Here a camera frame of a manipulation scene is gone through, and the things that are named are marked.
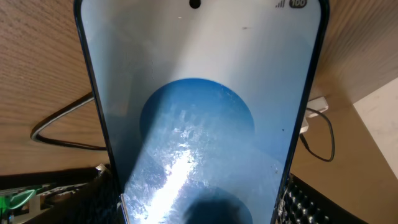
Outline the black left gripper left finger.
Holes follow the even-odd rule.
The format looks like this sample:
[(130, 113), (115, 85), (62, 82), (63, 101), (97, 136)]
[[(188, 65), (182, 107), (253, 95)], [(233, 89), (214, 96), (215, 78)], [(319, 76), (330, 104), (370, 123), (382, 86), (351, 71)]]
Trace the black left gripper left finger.
[(111, 171), (103, 164), (99, 175), (66, 201), (27, 221), (28, 224), (126, 223)]

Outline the blue Samsung Galaxy smartphone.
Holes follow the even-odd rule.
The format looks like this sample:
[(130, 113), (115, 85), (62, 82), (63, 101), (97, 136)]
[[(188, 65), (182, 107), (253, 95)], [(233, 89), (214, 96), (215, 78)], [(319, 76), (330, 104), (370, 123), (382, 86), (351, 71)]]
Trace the blue Samsung Galaxy smartphone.
[(81, 0), (76, 28), (128, 223), (274, 223), (324, 0)]

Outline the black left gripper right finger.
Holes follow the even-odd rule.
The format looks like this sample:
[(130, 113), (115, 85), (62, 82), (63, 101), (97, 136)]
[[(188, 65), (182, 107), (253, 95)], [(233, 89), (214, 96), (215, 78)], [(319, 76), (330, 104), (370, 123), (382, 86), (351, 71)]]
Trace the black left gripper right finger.
[(278, 224), (366, 224), (290, 174), (277, 207)]

